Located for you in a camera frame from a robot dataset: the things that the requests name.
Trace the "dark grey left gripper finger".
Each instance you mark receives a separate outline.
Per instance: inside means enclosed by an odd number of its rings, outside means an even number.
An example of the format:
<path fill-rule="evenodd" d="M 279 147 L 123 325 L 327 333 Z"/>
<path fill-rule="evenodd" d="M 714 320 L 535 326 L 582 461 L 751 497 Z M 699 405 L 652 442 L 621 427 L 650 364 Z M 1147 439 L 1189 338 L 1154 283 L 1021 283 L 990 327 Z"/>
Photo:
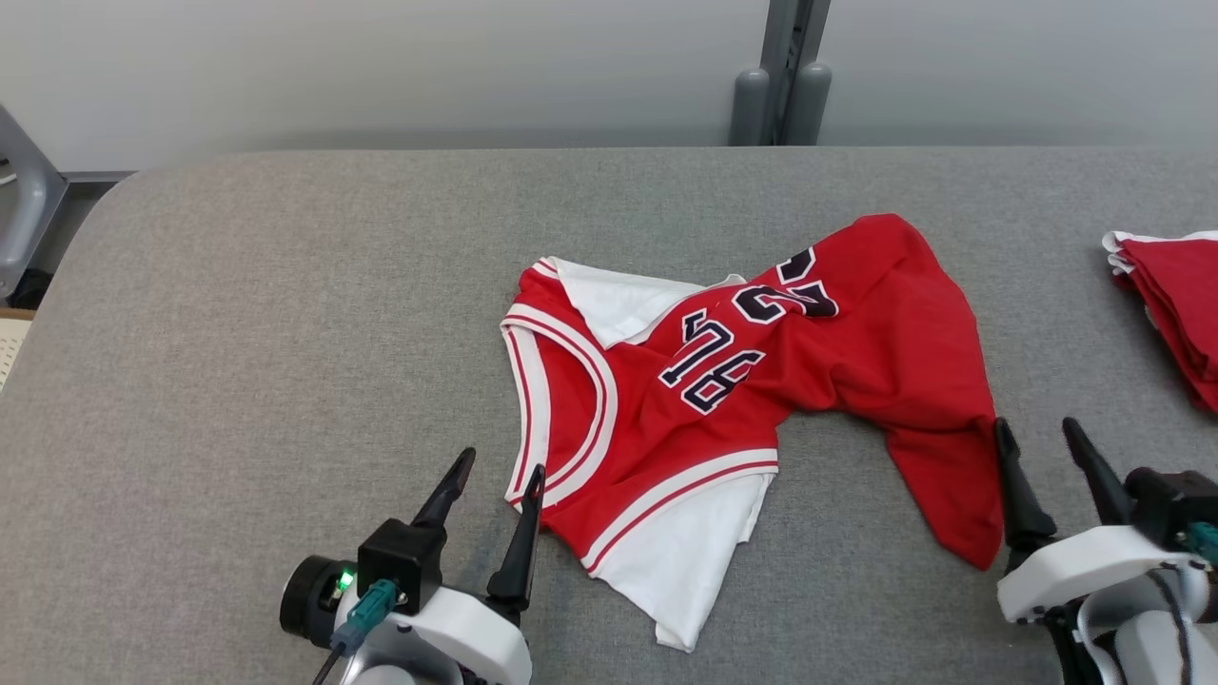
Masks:
<path fill-rule="evenodd" d="M 523 490 L 521 520 L 505 548 L 501 569 L 491 574 L 486 586 L 486 605 L 499 616 L 523 616 L 530 607 L 533 581 L 533 556 L 542 529 L 544 466 L 535 466 Z"/>
<path fill-rule="evenodd" d="M 426 502 L 421 505 L 421 509 L 410 520 L 412 527 L 423 529 L 442 529 L 445 527 L 445 520 L 447 520 L 453 503 L 460 499 L 462 491 L 465 489 L 475 460 L 476 450 L 474 447 L 460 451 L 460 455 L 438 481 L 438 486 L 432 490 Z"/>

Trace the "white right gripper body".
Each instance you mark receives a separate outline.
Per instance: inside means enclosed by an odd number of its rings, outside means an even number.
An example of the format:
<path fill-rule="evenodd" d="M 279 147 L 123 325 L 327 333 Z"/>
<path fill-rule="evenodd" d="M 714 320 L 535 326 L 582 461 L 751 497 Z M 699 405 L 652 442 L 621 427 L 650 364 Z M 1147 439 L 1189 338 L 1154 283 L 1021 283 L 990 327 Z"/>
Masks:
<path fill-rule="evenodd" d="M 1065 606 L 1075 598 L 1093 616 L 1167 609 L 1149 573 L 1164 573 L 1188 619 L 1196 619 L 1196 569 L 1191 555 L 1170 552 L 1134 527 L 1096 527 L 1050 542 L 998 581 L 999 606 L 1009 623 L 1033 620 L 1037 608 Z"/>

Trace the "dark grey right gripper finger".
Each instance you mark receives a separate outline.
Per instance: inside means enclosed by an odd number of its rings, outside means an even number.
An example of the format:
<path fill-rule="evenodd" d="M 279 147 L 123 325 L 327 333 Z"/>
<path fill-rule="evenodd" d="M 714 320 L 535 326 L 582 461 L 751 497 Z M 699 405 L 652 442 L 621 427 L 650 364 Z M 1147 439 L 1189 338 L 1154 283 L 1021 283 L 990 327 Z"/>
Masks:
<path fill-rule="evenodd" d="M 1105 527 L 1132 525 L 1134 503 L 1123 481 L 1110 468 L 1108 460 L 1093 446 L 1091 439 L 1074 417 L 1063 418 L 1062 433 L 1071 460 L 1085 477 L 1100 523 Z"/>
<path fill-rule="evenodd" d="M 1009 546 L 1005 570 L 1013 572 L 1030 555 L 1057 541 L 1057 527 L 1032 492 L 1030 481 L 1027 481 L 1021 467 L 1019 445 L 1005 418 L 993 422 L 993 442 L 998 458 L 1004 541 Z"/>

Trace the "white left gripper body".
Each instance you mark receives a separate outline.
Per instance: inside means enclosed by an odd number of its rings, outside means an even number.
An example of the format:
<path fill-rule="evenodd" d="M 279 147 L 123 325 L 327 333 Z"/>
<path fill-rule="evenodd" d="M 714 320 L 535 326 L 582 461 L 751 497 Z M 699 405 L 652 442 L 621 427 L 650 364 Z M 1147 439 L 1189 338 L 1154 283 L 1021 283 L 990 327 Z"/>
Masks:
<path fill-rule="evenodd" d="M 348 651 L 340 685 L 530 685 L 521 629 L 479 598 L 441 587 L 415 616 L 392 612 Z"/>

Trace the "red shorts with white trim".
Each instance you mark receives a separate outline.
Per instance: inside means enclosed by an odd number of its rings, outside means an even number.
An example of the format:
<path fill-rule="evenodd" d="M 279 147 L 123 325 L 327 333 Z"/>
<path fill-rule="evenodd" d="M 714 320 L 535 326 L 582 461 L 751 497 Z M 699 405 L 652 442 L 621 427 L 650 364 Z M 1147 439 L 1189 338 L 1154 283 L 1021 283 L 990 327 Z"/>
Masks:
<path fill-rule="evenodd" d="M 1110 232 L 1102 247 L 1114 282 L 1141 297 L 1192 403 L 1218 414 L 1218 229 L 1170 239 Z"/>

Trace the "red white basketball jersey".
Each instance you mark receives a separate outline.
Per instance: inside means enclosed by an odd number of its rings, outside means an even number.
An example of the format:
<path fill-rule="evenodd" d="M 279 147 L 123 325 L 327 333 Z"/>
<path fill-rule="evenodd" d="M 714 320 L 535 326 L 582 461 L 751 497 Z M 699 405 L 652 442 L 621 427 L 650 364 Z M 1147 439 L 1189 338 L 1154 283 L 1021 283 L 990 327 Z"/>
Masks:
<path fill-rule="evenodd" d="M 977 321 L 896 215 L 713 285 L 540 258 L 501 336 L 521 408 L 505 503 L 523 511 L 543 470 L 542 527 L 663 646 L 695 650 L 795 412 L 878 427 L 935 541 L 982 570 L 999 552 Z"/>

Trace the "cream perforated laundry basket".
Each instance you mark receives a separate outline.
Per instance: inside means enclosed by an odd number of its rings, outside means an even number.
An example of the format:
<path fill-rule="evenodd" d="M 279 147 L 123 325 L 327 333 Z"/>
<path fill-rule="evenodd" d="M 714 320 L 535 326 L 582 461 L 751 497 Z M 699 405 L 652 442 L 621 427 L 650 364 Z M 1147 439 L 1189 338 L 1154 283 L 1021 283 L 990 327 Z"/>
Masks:
<path fill-rule="evenodd" d="M 13 369 L 37 311 L 0 307 L 0 392 Z"/>

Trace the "grey cylindrical post foot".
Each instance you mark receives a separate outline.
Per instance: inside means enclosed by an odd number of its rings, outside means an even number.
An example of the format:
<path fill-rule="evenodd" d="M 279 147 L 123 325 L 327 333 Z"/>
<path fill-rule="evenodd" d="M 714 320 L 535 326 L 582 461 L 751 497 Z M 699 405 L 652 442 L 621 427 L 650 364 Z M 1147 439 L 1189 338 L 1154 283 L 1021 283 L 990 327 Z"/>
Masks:
<path fill-rule="evenodd" d="M 737 74 L 728 126 L 730 147 L 756 147 L 764 143 L 769 87 L 766 69 L 752 68 Z"/>
<path fill-rule="evenodd" d="M 788 96 L 783 144 L 810 147 L 818 140 L 828 91 L 834 74 L 828 65 L 812 62 L 797 71 Z"/>

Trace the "grey metal bracket frame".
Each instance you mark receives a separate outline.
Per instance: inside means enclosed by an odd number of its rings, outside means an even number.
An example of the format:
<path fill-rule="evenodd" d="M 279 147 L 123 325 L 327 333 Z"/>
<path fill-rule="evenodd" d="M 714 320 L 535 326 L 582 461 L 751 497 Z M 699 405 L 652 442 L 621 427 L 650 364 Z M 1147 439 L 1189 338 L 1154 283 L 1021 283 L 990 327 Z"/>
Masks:
<path fill-rule="evenodd" d="M 0 223 L 0 299 L 16 290 L 65 200 L 67 180 L 0 105 L 0 154 L 12 165 L 17 185 L 11 217 Z"/>

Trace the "grey metal partition post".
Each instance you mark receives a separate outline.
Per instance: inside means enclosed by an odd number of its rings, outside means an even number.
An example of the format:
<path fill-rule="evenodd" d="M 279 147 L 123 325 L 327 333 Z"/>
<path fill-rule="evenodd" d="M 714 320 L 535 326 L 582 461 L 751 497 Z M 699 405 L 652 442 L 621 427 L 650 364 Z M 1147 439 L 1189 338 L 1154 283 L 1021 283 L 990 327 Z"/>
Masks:
<path fill-rule="evenodd" d="M 818 61 L 832 0 L 770 0 L 760 68 L 770 76 L 762 145 L 784 145 L 784 117 L 797 71 Z"/>

